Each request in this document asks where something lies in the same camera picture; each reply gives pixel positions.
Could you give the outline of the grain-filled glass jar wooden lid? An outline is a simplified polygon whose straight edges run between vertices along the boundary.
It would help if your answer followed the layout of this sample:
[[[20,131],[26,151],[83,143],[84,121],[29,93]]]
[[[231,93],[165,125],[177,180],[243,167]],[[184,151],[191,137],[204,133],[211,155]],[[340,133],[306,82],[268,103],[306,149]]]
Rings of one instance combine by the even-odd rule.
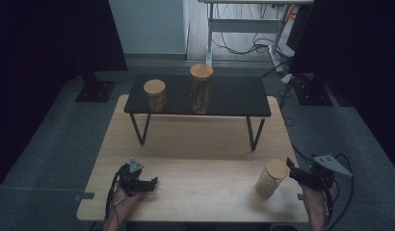
[[[257,193],[264,198],[269,198],[287,175],[287,165],[279,159],[271,159],[255,184]]]

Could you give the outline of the black metal-legged shelf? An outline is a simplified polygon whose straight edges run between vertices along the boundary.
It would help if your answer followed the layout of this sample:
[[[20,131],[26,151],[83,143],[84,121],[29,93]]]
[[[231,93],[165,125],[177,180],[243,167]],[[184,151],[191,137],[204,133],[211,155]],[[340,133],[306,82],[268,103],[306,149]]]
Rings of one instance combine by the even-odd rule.
[[[144,84],[159,79],[166,84],[167,105],[162,112],[152,112],[148,105],[148,95]],[[261,133],[253,132],[251,118],[265,119],[271,115],[270,106],[259,77],[241,78],[233,76],[212,76],[210,80],[210,101],[206,114],[193,111],[192,76],[189,75],[139,75],[135,78],[124,111],[131,117],[139,114],[151,116],[243,116],[248,126],[250,148],[257,146]]]

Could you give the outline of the dark curtain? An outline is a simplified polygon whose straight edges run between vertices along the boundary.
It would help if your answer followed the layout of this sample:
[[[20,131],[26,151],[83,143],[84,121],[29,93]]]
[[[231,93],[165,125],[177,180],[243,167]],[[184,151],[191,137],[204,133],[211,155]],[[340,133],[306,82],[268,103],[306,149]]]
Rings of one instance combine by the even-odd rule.
[[[395,166],[395,0],[313,0],[292,73],[329,78]]]
[[[111,0],[0,0],[0,185],[71,79],[127,68]]]

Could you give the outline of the black square stand base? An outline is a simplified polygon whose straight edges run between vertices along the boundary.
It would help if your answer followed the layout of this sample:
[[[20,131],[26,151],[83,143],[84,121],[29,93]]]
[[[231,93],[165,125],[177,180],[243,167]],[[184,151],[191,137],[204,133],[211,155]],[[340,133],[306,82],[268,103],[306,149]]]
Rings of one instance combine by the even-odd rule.
[[[330,107],[332,102],[325,90],[327,79],[313,73],[295,76],[293,88],[301,105]]]
[[[94,72],[84,73],[82,77],[84,86],[76,97],[76,102],[107,103],[109,101],[116,85],[115,81],[100,81]]]

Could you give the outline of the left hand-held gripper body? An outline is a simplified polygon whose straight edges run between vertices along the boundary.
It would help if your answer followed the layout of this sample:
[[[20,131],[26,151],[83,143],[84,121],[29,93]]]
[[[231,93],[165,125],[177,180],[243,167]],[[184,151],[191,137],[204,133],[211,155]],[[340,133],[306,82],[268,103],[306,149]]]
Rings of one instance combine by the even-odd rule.
[[[143,164],[131,159],[119,169],[118,182],[126,194],[143,192],[145,190],[145,184],[139,179],[143,168]]]

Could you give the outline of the short glass jar wooden lid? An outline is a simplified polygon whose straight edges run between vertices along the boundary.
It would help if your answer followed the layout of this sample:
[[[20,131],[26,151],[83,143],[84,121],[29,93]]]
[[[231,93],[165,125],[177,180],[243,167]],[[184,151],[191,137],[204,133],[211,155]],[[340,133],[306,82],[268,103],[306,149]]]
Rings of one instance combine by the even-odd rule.
[[[148,95],[148,105],[152,112],[162,112],[167,105],[166,84],[159,79],[152,79],[144,84]]]

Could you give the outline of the white metal-framed desk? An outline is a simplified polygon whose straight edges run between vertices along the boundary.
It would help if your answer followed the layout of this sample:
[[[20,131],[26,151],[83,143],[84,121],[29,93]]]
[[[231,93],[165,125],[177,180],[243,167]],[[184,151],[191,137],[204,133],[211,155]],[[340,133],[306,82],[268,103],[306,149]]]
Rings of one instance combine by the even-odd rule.
[[[282,60],[277,46],[288,19],[288,12],[292,6],[312,5],[314,0],[198,0],[208,7],[208,39],[205,50],[205,63],[211,65],[212,35],[214,33],[265,33],[275,36],[274,43],[268,49],[272,64],[277,73],[282,74]],[[216,4],[276,4],[282,5],[282,16],[279,19],[220,19],[214,16]]]

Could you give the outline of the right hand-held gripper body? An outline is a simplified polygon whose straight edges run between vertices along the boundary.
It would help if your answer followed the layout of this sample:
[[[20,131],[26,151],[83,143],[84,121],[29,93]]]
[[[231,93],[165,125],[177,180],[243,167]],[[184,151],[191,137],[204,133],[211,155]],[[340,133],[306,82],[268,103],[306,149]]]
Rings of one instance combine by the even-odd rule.
[[[310,173],[313,178],[310,188],[313,190],[331,189],[336,173],[347,177],[353,176],[351,171],[340,164],[332,155],[313,157]]]

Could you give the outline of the tall glass jar wooden lid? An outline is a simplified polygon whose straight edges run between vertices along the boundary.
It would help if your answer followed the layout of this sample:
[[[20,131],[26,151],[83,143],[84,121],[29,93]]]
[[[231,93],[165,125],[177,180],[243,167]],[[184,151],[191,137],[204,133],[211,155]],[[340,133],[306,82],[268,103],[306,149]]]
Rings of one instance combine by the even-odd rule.
[[[210,80],[213,68],[207,64],[194,64],[190,68],[192,76],[193,111],[197,114],[206,114],[210,101]]]

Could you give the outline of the person's left hand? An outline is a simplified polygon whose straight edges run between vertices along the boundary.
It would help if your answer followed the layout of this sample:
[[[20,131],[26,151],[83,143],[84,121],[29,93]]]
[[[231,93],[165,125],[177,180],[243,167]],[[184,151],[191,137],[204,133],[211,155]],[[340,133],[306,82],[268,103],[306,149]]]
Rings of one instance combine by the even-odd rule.
[[[113,210],[119,218],[125,219],[142,201],[143,197],[144,195],[140,192],[129,196],[123,189],[117,188],[113,196]]]

